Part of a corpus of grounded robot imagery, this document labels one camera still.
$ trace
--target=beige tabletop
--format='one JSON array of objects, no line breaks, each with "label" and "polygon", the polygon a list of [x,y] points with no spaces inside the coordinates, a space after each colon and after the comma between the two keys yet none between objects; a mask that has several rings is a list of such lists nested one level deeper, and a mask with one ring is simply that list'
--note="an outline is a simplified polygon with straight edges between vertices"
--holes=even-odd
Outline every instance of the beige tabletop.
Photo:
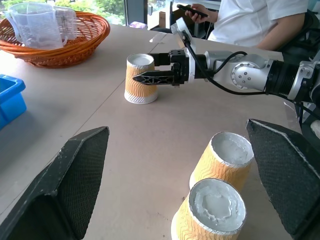
[{"label": "beige tabletop", "polygon": [[[171,35],[153,53],[178,46]],[[230,50],[197,39],[197,52]],[[231,51],[243,50],[232,47]],[[281,59],[278,53],[244,49]],[[86,238],[170,240],[171,220],[189,192],[189,177],[210,138],[220,131],[247,136],[248,118],[290,127],[286,105],[274,96],[235,96],[199,80],[159,87],[148,105],[124,99],[124,83],[78,131],[110,127],[101,189]],[[242,191],[248,219],[239,240],[289,240],[253,164]]]},{"label": "beige tabletop", "polygon": [[92,58],[65,69],[36,68],[0,52],[0,73],[24,80],[27,105],[0,130],[0,222],[10,203],[123,82],[128,55],[157,45],[149,42],[154,35],[112,25]]},{"label": "beige tabletop", "polygon": [[[1,212],[7,208],[1,218],[68,138],[108,126],[100,192],[85,239],[170,240],[172,217],[187,196],[190,174],[214,134],[231,131],[247,136],[248,118],[296,127],[288,121],[282,99],[235,96],[203,80],[180,88],[161,86],[158,100],[151,104],[127,102],[126,57],[164,53],[178,46],[171,35],[156,46],[149,43],[156,34],[152,31],[112,27],[95,56],[77,67],[36,69],[19,61],[15,69],[1,66],[0,72],[25,80],[28,106],[26,113],[0,131]],[[196,41],[198,53],[244,50]],[[273,52],[258,53],[281,59]],[[290,239],[268,201],[256,164],[241,194],[248,219],[239,240]]]}]

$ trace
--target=hand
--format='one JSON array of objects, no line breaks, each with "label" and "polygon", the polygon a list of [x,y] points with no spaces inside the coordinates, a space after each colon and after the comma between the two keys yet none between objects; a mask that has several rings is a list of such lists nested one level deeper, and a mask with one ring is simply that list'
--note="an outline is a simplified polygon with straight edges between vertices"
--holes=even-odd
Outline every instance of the hand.
[{"label": "hand", "polygon": [[[208,16],[210,15],[210,11],[201,4],[192,4],[191,8],[204,14],[207,14]],[[206,21],[209,21],[209,17],[200,16],[198,13],[193,14],[191,11],[185,11],[185,15],[189,16],[196,24],[201,24]]]}]

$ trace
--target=woven basket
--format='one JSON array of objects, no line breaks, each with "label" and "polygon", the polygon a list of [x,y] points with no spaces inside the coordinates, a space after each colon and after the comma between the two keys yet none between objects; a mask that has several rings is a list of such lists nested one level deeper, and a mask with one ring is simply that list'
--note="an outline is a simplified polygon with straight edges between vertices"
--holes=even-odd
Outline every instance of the woven basket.
[{"label": "woven basket", "polygon": [[0,49],[39,68],[58,69],[87,60],[109,35],[110,25],[101,16],[76,11],[77,38],[58,49],[40,50],[22,46],[7,19],[0,22]]}]

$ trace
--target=smartphone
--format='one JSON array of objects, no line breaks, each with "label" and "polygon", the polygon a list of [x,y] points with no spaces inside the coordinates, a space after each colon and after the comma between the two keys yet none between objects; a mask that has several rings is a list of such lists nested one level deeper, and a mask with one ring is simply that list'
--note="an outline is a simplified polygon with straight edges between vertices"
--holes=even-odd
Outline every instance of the smartphone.
[{"label": "smartphone", "polygon": [[203,12],[201,12],[201,11],[194,10],[194,9],[192,9],[191,7],[183,6],[183,5],[180,5],[180,4],[178,4],[176,7],[177,7],[178,9],[182,9],[182,10],[184,10],[184,11],[190,11],[190,12],[192,12],[193,14],[198,14],[198,15],[200,15],[202,18],[207,18],[207,17],[208,17],[207,14],[205,14],[205,13],[203,13]]}]

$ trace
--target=green trees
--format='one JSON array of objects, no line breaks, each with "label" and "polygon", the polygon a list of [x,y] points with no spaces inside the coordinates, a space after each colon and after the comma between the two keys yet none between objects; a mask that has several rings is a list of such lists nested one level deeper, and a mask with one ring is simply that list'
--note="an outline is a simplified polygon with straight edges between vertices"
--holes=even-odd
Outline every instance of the green trees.
[{"label": "green trees", "polygon": [[[27,2],[45,3],[46,0],[2,0],[7,10],[10,6]],[[125,24],[124,0],[56,0],[56,6],[72,8],[76,11],[90,12],[106,18],[113,24]]]}]

